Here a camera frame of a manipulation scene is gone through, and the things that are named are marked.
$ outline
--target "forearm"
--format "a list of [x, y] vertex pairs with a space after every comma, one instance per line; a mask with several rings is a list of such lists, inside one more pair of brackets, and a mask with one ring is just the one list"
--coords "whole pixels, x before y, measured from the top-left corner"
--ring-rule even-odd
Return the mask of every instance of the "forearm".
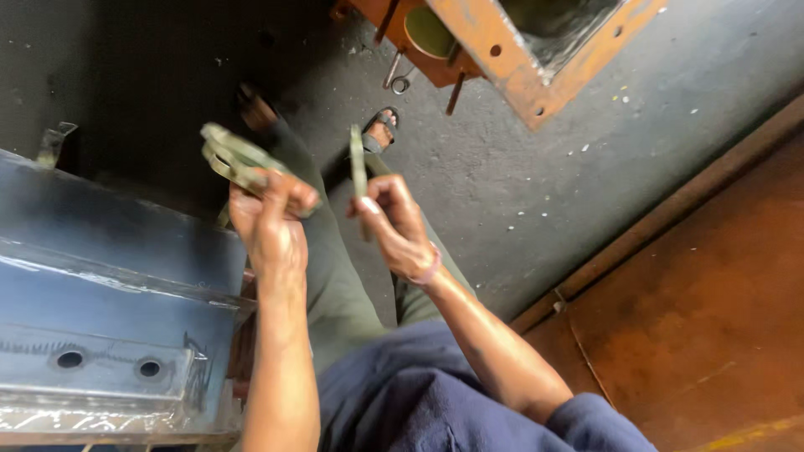
[[257, 289], [257, 339], [243, 450], [315, 450], [320, 423], [304, 279]]
[[425, 290], [453, 332], [472, 369], [505, 406], [544, 423], [572, 398], [539, 353], [441, 267]]

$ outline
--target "sleeve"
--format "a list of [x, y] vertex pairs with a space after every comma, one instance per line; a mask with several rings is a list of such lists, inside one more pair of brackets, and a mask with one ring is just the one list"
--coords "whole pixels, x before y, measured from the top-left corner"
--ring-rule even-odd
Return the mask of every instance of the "sleeve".
[[575, 450], [656, 451], [634, 424], [595, 394], [578, 394], [564, 402], [544, 426]]

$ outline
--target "hand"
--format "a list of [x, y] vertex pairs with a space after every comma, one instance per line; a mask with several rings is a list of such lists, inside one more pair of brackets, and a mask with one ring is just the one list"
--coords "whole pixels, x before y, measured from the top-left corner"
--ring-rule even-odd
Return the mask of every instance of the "hand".
[[367, 196], [353, 198], [347, 216], [359, 216], [379, 242], [385, 265], [405, 281], [419, 278], [436, 258], [421, 209], [400, 175], [368, 181]]
[[304, 283], [307, 240], [299, 219], [286, 211], [289, 204], [311, 209], [318, 192], [293, 175], [265, 173], [265, 191], [257, 198], [232, 183], [229, 216], [243, 241], [260, 289]]

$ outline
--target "sandal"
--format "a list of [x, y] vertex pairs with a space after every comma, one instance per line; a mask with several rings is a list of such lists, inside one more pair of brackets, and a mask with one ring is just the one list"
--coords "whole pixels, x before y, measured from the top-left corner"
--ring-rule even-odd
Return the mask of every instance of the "sandal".
[[[396, 119], [396, 125], [394, 125], [394, 123], [391, 121], [391, 116], [388, 116], [387, 113], [384, 113], [385, 110], [391, 110], [391, 115], [394, 119]], [[388, 128], [388, 131], [391, 132], [391, 142], [388, 143], [390, 146], [393, 144], [394, 138], [396, 137], [396, 129], [400, 126], [400, 113], [394, 107], [383, 107], [368, 121], [366, 126], [363, 128], [363, 150], [372, 154], [382, 154], [385, 150], [379, 145], [379, 142], [377, 142], [376, 138], [367, 134], [368, 130], [371, 128], [371, 125], [377, 120], [383, 122]]]

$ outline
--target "finger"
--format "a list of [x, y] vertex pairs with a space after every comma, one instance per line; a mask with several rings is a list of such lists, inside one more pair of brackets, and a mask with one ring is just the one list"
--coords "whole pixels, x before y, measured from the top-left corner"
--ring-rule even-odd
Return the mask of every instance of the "finger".
[[255, 219], [262, 212], [262, 201], [234, 183], [229, 184], [229, 218], [240, 237], [248, 243]]
[[368, 181], [368, 197], [385, 209], [399, 234], [417, 244], [429, 243], [419, 204], [400, 175], [385, 175]]
[[379, 246], [383, 249], [393, 249], [400, 241], [407, 241], [391, 226], [383, 209], [373, 199], [364, 196], [355, 202], [355, 210], [360, 215], [360, 221], [368, 226], [377, 237]]
[[305, 217], [321, 201], [318, 191], [294, 175], [278, 170], [256, 170], [265, 178], [262, 202], [266, 218]]
[[295, 176], [287, 175], [279, 170], [260, 170], [265, 177], [265, 189], [262, 191], [262, 214], [260, 221], [278, 221], [285, 216], [288, 199], [293, 190]]
[[387, 196], [389, 203], [416, 203], [410, 194], [408, 184], [400, 175], [385, 175], [369, 180], [367, 196], [374, 200]]

